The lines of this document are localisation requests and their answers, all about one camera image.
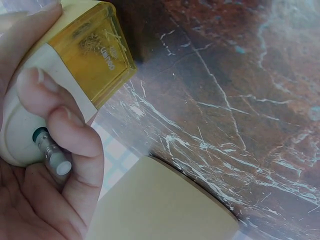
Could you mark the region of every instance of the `beige surface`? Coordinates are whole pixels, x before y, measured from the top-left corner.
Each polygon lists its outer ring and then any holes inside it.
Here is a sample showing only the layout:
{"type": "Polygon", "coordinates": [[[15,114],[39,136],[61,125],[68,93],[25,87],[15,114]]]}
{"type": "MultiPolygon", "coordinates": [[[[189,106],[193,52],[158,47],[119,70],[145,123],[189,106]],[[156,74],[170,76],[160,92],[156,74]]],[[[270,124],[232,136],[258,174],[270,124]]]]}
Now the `beige surface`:
{"type": "Polygon", "coordinates": [[[229,240],[237,229],[219,202],[144,157],[100,200],[87,240],[229,240]]]}

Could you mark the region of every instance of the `white tile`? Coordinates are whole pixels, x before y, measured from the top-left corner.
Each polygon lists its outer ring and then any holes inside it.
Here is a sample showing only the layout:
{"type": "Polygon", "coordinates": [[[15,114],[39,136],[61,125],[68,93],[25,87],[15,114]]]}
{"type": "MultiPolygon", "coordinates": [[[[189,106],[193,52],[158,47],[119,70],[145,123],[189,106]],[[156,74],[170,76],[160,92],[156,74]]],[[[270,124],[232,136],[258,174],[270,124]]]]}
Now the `white tile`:
{"type": "Polygon", "coordinates": [[[102,126],[98,125],[97,123],[93,124],[92,127],[99,134],[102,143],[104,143],[107,140],[107,138],[110,136],[110,134],[102,126]]]}
{"type": "Polygon", "coordinates": [[[111,175],[111,177],[107,179],[107,183],[109,184],[110,187],[113,187],[123,176],[124,176],[124,173],[121,172],[119,169],[117,169],[111,175]]]}
{"type": "Polygon", "coordinates": [[[110,171],[112,165],[112,162],[107,157],[104,157],[104,175],[110,171]]]}
{"type": "Polygon", "coordinates": [[[130,153],[129,156],[123,161],[122,166],[124,166],[127,170],[131,169],[133,165],[138,161],[138,157],[133,153],[130,153]]]}
{"type": "Polygon", "coordinates": [[[120,142],[113,139],[104,150],[118,160],[127,149],[120,142]]]}

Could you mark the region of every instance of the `cream-colored object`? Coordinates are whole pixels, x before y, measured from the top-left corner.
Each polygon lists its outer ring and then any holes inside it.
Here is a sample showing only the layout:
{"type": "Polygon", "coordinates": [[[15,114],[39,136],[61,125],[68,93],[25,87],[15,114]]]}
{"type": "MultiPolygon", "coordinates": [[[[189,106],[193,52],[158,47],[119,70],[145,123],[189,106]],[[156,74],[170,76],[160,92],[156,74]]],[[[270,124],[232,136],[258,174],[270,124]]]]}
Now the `cream-colored object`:
{"type": "Polygon", "coordinates": [[[86,240],[230,240],[238,227],[192,181],[143,157],[99,201],[86,240]]]}
{"type": "MultiPolygon", "coordinates": [[[[78,85],[57,52],[46,42],[72,23],[99,1],[62,0],[64,14],[56,24],[36,43],[22,61],[17,73],[24,68],[38,67],[46,71],[59,85],[74,97],[85,121],[89,121],[97,109],[78,85]]],[[[26,167],[43,160],[44,155],[33,142],[36,129],[45,127],[44,119],[27,112],[21,105],[16,90],[17,74],[3,102],[3,124],[0,131],[0,156],[8,163],[26,167]]]]}

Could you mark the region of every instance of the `fingernail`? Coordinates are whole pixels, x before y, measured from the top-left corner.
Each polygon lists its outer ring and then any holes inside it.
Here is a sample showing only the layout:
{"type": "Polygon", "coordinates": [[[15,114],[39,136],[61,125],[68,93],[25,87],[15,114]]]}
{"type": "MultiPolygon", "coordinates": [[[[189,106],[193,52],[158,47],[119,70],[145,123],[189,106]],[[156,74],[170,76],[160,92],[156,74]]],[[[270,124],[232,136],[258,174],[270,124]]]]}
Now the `fingernail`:
{"type": "Polygon", "coordinates": [[[59,91],[59,85],[50,77],[46,76],[45,72],[38,68],[38,84],[42,84],[46,89],[48,89],[50,92],[57,93],[59,91]]]}
{"type": "Polygon", "coordinates": [[[71,112],[67,107],[63,107],[67,113],[68,119],[72,121],[78,127],[83,127],[85,124],[77,117],[73,112],[71,112]]]}
{"type": "Polygon", "coordinates": [[[61,0],[54,0],[53,2],[49,3],[45,7],[41,8],[40,12],[50,12],[51,10],[55,9],[56,6],[61,4],[61,0]]]}

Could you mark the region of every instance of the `marble surface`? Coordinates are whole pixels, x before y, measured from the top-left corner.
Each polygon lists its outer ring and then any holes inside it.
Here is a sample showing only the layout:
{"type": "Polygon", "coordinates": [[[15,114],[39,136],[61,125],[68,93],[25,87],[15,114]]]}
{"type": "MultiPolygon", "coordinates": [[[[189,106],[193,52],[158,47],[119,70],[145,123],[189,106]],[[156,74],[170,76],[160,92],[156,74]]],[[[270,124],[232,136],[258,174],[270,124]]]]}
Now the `marble surface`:
{"type": "Polygon", "coordinates": [[[97,123],[195,180],[252,238],[319,239],[319,1],[113,3],[139,71],[97,123]]]}

